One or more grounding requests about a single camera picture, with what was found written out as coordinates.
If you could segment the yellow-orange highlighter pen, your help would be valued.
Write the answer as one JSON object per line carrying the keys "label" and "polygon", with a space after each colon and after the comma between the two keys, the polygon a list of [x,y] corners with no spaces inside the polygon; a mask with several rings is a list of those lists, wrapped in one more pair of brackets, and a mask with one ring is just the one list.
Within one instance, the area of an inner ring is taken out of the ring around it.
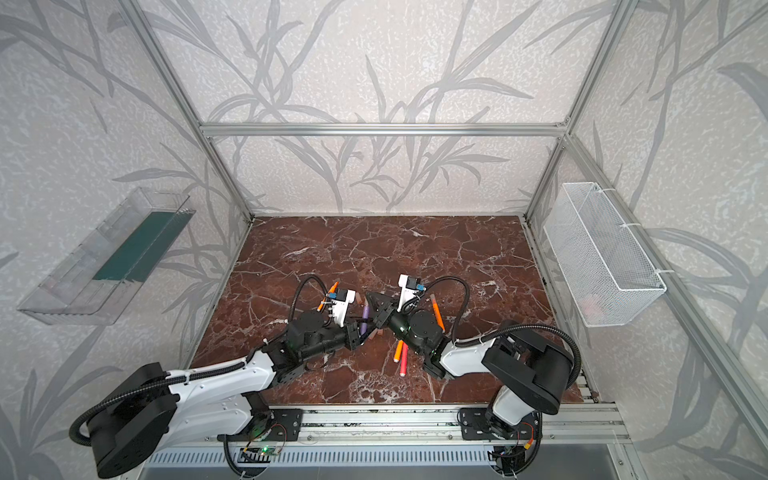
{"label": "yellow-orange highlighter pen", "polygon": [[404,347],[405,347],[405,343],[402,340],[400,340],[397,344],[396,351],[393,357],[393,360],[395,363],[399,363],[401,361]]}

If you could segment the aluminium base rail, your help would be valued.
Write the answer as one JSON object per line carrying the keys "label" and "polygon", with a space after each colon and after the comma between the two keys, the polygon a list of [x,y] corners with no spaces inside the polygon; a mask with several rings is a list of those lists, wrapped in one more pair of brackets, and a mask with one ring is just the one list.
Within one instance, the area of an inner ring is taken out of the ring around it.
{"label": "aluminium base rail", "polygon": [[129,473],[152,468],[222,467],[273,473],[290,467],[501,467],[511,454],[541,466],[554,447],[587,466],[595,448],[607,474],[641,479],[637,456],[618,411],[610,403],[565,404],[555,415],[528,417],[507,435],[492,432],[480,405],[304,405],[279,410],[278,425],[253,442],[235,440],[225,453],[212,437],[156,451]]}

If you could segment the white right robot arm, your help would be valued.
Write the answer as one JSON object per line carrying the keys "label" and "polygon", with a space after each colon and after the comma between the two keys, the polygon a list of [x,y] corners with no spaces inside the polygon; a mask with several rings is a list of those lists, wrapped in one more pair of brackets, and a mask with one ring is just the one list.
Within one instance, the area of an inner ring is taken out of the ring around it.
{"label": "white right robot arm", "polygon": [[490,415],[508,425],[534,412],[555,415],[564,393],[581,371],[576,342],[545,324],[509,324],[479,337],[451,340],[425,311],[405,312],[398,301],[380,293],[366,295],[372,323],[389,328],[423,359],[423,368],[438,379],[487,373],[501,382]]}

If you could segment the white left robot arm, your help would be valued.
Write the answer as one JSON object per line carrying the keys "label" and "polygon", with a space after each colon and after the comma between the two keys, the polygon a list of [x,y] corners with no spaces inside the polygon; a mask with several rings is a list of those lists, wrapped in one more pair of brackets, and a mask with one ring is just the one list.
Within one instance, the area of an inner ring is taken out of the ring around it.
{"label": "white left robot arm", "polygon": [[248,355],[190,370],[166,371],[157,362],[137,369],[73,422],[70,437],[91,448],[97,474],[118,477],[156,450],[204,437],[237,436],[254,426],[259,392],[303,375],[313,359],[354,350],[366,335],[360,319],[342,325],[316,310]]}

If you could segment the clear plastic wall tray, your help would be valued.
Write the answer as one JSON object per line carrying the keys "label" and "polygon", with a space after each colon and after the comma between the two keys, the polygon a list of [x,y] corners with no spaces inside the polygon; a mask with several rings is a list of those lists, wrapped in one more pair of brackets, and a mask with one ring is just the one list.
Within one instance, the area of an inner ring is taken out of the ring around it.
{"label": "clear plastic wall tray", "polygon": [[188,194],[135,188],[17,310],[46,325],[114,324],[195,213]]}

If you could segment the purple highlighter pen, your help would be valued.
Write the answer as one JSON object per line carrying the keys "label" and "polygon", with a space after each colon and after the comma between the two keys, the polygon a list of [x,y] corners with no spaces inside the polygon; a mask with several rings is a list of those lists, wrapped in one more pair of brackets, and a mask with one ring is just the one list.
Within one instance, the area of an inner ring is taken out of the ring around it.
{"label": "purple highlighter pen", "polygon": [[359,322],[359,333],[360,335],[365,335],[367,333],[368,327],[367,327],[367,320],[370,315],[370,306],[368,303],[365,303],[363,305],[363,311],[361,318],[362,320]]}

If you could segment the orange highlighter pen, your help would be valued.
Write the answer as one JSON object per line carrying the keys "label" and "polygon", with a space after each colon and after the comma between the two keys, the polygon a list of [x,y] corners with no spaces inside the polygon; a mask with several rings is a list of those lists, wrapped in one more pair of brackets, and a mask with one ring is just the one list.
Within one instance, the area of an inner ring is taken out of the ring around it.
{"label": "orange highlighter pen", "polygon": [[330,289],[325,293],[324,298],[321,300],[320,304],[317,307],[318,312],[322,312],[325,308],[325,305],[328,303],[330,299],[332,299],[336,293],[336,290],[338,289],[339,282],[335,282]]}
{"label": "orange highlighter pen", "polygon": [[430,301],[431,301],[431,305],[432,305],[432,309],[433,309],[433,313],[435,315],[435,319],[436,319],[437,325],[441,328],[442,332],[445,333],[445,331],[446,331],[445,324],[444,324],[443,317],[442,317],[442,314],[440,312],[439,305],[438,305],[438,302],[437,302],[435,294],[430,294]]}

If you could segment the pink highlighter pen lower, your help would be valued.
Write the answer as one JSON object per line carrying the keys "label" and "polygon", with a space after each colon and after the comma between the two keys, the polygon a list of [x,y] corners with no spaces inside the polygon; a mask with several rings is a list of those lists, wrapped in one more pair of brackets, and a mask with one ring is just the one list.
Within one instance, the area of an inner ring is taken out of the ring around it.
{"label": "pink highlighter pen lower", "polygon": [[399,360],[399,375],[405,377],[408,372],[408,346],[403,345]]}

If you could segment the aluminium cage frame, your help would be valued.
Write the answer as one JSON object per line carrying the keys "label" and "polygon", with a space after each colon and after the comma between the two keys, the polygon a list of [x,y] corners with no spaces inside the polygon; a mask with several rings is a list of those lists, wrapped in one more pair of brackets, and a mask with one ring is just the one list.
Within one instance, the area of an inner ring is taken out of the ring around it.
{"label": "aluminium cage frame", "polygon": [[668,275],[665,300],[681,328],[686,332],[690,344],[699,352],[713,376],[724,389],[734,409],[741,416],[760,447],[767,446],[767,398],[755,381],[748,375],[737,356],[727,347],[712,322],[706,318],[694,297],[673,270],[671,263],[654,244],[649,231],[642,227],[613,182],[606,176],[595,158],[589,153],[575,132],[589,99],[593,96],[599,77],[605,72],[611,56],[629,25],[637,8],[634,1],[619,1],[612,10],[607,30],[598,44],[586,77],[577,94],[570,113],[560,123],[202,123],[194,112],[189,96],[172,68],[172,64],[157,39],[147,14],[137,1],[123,1],[121,16],[126,26],[137,36],[160,79],[166,86],[176,106],[191,130],[194,143],[200,147],[209,165],[224,182],[225,187],[237,202],[246,218],[253,213],[249,209],[241,190],[234,183],[220,156],[205,132],[211,130],[216,136],[445,136],[445,137],[554,137],[556,148],[547,163],[543,178],[539,181],[533,203],[541,200],[543,189],[550,181],[563,153],[569,153],[579,166],[582,174],[598,184],[605,192],[608,202],[620,216],[632,223],[634,235],[640,247],[647,253],[650,262]]}

